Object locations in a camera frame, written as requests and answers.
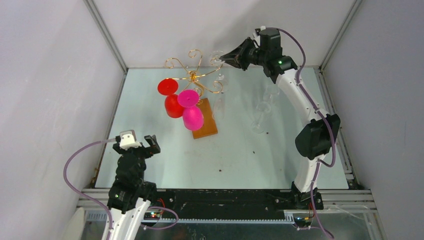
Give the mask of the pink wine glass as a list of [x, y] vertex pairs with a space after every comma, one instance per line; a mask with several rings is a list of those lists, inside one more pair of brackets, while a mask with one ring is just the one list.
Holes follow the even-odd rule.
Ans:
[[200, 97], [193, 89], [183, 90], [177, 97], [178, 103], [184, 108], [182, 119], [184, 126], [190, 131], [199, 130], [204, 124], [204, 115], [197, 106]]

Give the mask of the red wine glass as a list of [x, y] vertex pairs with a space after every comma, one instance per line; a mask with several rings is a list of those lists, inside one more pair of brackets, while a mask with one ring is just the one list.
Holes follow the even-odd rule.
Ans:
[[166, 96], [164, 107], [167, 115], [174, 119], [180, 118], [184, 111], [184, 108], [178, 102], [178, 95], [176, 94], [178, 88], [179, 84], [172, 78], [163, 79], [157, 86], [158, 92]]

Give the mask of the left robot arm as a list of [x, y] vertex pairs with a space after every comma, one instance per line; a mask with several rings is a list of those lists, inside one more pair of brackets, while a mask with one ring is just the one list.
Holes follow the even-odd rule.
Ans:
[[134, 240], [148, 208], [158, 202], [157, 185], [145, 180], [146, 159], [159, 154], [161, 148], [155, 135], [144, 137], [149, 146], [136, 140], [132, 130], [115, 137], [112, 148], [120, 157], [115, 178], [108, 192], [103, 240]]

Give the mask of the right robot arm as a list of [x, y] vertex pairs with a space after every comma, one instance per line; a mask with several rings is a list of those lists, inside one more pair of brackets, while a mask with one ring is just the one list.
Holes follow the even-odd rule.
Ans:
[[[299, 47], [301, 65], [283, 54], [281, 34], [287, 35]], [[306, 54], [299, 41], [286, 30], [262, 26], [255, 29], [253, 37], [247, 37], [219, 59], [243, 71], [250, 65], [261, 66], [265, 76], [288, 97], [303, 125], [295, 138], [295, 147], [305, 158], [292, 182], [290, 201], [296, 209], [319, 209], [317, 179], [321, 167], [332, 168], [336, 163], [336, 140], [341, 119], [325, 110], [306, 87], [301, 76]]]

